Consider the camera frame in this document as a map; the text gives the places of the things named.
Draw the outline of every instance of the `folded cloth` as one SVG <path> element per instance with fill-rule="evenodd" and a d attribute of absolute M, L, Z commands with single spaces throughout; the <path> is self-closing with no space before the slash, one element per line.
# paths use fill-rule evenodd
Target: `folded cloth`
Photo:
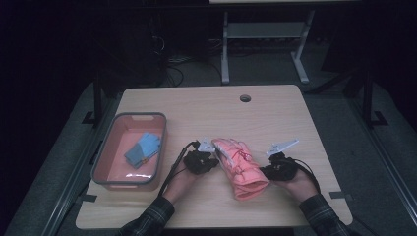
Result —
<path fill-rule="evenodd" d="M 259 195 L 269 180 L 246 144 L 232 139 L 214 139 L 211 142 L 218 150 L 218 158 L 233 187 L 235 199 L 244 201 Z"/>
<path fill-rule="evenodd" d="M 125 153 L 126 160 L 135 169 L 158 153 L 160 138 L 151 133 L 144 133 L 135 145 Z"/>

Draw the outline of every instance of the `person's right hand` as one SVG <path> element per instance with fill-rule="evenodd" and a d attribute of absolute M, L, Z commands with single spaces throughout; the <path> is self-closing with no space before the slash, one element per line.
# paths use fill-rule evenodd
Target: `person's right hand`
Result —
<path fill-rule="evenodd" d="M 272 183 L 286 189 L 300 203 L 319 193 L 313 181 L 302 170 L 297 170 L 292 180 L 272 181 Z"/>

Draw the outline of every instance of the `person's left hand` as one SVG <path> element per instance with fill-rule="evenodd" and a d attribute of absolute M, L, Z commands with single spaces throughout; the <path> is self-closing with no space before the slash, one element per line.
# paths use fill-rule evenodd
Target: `person's left hand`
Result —
<path fill-rule="evenodd" d="M 193 186 L 194 182 L 204 175 L 195 175 L 191 173 L 185 166 L 183 160 L 178 164 L 175 173 L 178 174 L 172 178 L 165 192 L 162 194 L 162 196 L 172 204 L 175 204 L 182 196 L 184 196 Z"/>

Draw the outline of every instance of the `person's arm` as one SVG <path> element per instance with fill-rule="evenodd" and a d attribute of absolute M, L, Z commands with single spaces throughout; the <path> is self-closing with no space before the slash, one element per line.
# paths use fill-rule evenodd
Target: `person's arm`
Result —
<path fill-rule="evenodd" d="M 341 222 L 323 195 L 319 194 L 313 182 L 301 170 L 289 181 L 273 181 L 286 189 L 299 203 L 313 230 L 320 235 L 350 235 L 349 229 Z"/>
<path fill-rule="evenodd" d="M 125 224 L 117 236 L 127 235 L 159 235 L 168 220 L 175 212 L 174 205 L 193 186 L 194 182 L 201 177 L 191 173 L 183 161 L 177 167 L 177 173 L 168 184 L 161 197 L 157 197 L 142 215 Z"/>

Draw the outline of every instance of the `pink garment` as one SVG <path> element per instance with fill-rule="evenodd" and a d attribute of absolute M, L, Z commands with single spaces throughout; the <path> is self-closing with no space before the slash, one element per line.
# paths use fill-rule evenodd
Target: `pink garment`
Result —
<path fill-rule="evenodd" d="M 219 150 L 219 158 L 233 187 L 235 199 L 244 201 L 259 195 L 269 180 L 253 160 L 246 144 L 232 139 L 214 139 L 212 143 Z"/>

